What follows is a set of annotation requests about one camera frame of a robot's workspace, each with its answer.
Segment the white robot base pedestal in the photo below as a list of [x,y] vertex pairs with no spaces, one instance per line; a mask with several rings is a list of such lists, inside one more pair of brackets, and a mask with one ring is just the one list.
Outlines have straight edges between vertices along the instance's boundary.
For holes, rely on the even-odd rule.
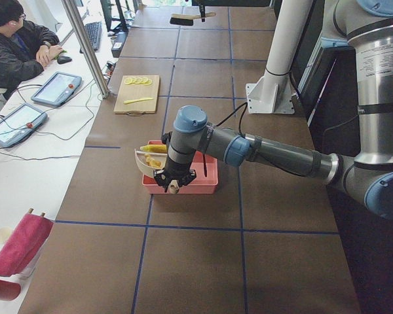
[[290,72],[312,0],[283,0],[263,76],[246,85],[250,114],[293,114]]

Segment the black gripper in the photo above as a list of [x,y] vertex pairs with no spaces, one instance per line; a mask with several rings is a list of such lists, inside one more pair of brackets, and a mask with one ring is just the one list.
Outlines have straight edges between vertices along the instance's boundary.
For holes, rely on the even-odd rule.
[[158,169],[153,171],[153,178],[159,186],[164,187],[164,191],[167,192],[170,188],[172,181],[177,181],[178,188],[187,186],[196,179],[197,173],[194,169],[188,169],[185,171],[176,171],[174,169]]
[[205,22],[206,9],[205,9],[204,0],[196,0],[196,3],[197,3],[198,8],[199,8],[201,21]]

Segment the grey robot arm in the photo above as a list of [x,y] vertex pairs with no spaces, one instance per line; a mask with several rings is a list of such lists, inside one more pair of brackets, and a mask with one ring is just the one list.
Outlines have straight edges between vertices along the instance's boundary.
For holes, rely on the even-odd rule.
[[353,48],[356,56],[360,152],[354,156],[301,148],[291,112],[290,68],[312,8],[311,1],[283,1],[263,76],[246,85],[250,114],[267,115],[265,138],[208,121],[197,106],[182,107],[164,136],[166,164],[153,176],[168,188],[196,178],[196,152],[238,167],[243,161],[274,166],[292,175],[315,178],[393,219],[393,1],[326,1],[321,31],[324,48]]

